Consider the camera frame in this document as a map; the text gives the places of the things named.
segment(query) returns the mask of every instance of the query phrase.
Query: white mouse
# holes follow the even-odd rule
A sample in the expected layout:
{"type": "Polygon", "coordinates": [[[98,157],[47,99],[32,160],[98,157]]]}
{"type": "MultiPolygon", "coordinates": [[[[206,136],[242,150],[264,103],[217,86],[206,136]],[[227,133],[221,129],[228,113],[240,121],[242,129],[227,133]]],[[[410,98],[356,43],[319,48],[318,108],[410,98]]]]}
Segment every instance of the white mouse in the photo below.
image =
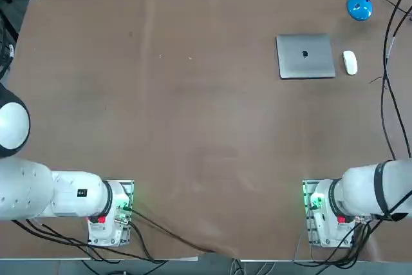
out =
{"type": "Polygon", "coordinates": [[[349,75],[354,75],[358,72],[356,56],[352,51],[343,52],[343,61],[345,63],[346,72],[348,72],[349,75]]]}

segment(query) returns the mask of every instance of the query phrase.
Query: silver laptop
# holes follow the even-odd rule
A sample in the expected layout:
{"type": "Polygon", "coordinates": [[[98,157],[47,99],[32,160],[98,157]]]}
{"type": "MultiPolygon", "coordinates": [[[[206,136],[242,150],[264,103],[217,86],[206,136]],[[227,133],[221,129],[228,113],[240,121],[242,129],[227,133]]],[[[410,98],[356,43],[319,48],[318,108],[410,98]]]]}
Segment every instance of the silver laptop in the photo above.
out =
{"type": "Polygon", "coordinates": [[[278,35],[276,46],[281,79],[336,76],[329,36],[325,33],[278,35]]]}

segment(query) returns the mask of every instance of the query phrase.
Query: table surface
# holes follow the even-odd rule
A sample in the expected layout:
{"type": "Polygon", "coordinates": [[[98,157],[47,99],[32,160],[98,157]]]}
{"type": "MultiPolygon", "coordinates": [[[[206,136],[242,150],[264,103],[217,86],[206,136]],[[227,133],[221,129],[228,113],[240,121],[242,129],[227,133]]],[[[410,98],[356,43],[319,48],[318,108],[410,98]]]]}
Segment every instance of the table surface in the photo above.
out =
{"type": "MultiPolygon", "coordinates": [[[[380,82],[370,81],[382,74],[392,7],[373,0],[371,19],[360,23],[345,2],[31,0],[9,81],[32,118],[19,156],[132,178],[135,206],[184,238],[242,259],[291,260],[305,216],[302,179],[389,159],[380,82]],[[328,33],[336,78],[281,81],[280,33],[328,33]],[[357,56],[355,76],[345,72],[344,50],[357,56]]],[[[389,64],[408,129],[411,36],[407,21],[389,64]]],[[[389,135],[405,157],[386,100],[389,135]]],[[[48,222],[86,239],[84,219],[48,222]]],[[[141,226],[156,257],[198,254],[141,226]]],[[[9,222],[0,231],[3,258],[83,256],[9,222]]],[[[305,234],[299,259],[310,258],[305,234]]],[[[362,258],[410,261],[411,242],[407,220],[385,223],[362,258]]],[[[142,253],[137,238],[122,250],[142,253]]]]}

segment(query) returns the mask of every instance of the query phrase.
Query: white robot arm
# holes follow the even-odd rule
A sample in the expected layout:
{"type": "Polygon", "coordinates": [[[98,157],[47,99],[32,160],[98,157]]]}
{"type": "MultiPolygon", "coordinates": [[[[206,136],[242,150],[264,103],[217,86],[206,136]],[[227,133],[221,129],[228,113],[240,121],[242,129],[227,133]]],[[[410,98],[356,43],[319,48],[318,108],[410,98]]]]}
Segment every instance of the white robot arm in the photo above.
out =
{"type": "Polygon", "coordinates": [[[129,243],[133,184],[80,171],[50,171],[14,156],[0,159],[0,220],[87,217],[89,242],[129,243]]]}
{"type": "MultiPolygon", "coordinates": [[[[321,180],[308,200],[318,242],[336,247],[354,227],[356,220],[384,216],[412,190],[412,159],[353,167],[338,180],[321,180]]],[[[392,214],[396,221],[412,216],[412,198],[392,214]]],[[[344,245],[349,247],[347,236],[344,245]]]]}

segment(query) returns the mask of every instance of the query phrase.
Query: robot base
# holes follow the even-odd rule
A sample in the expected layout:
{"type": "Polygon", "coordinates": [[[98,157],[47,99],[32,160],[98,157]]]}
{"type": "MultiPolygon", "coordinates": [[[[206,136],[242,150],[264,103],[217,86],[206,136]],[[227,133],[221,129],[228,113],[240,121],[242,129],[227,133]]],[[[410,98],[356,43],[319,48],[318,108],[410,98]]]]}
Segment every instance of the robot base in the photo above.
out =
{"type": "Polygon", "coordinates": [[[111,208],[106,217],[92,222],[88,218],[89,240],[92,245],[118,247],[130,243],[131,212],[123,207],[133,206],[133,180],[107,180],[113,192],[111,208]]]}
{"type": "MultiPolygon", "coordinates": [[[[337,247],[355,222],[342,222],[330,208],[329,187],[332,180],[303,180],[308,239],[314,246],[337,247]]],[[[351,232],[339,247],[351,247],[351,232]]]]}

